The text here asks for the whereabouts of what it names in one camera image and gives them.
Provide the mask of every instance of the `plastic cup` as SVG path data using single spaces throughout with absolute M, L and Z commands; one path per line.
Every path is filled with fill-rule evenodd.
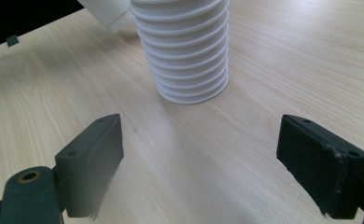
M 174 103 L 198 104 L 229 81 L 230 0 L 131 0 L 159 94 Z

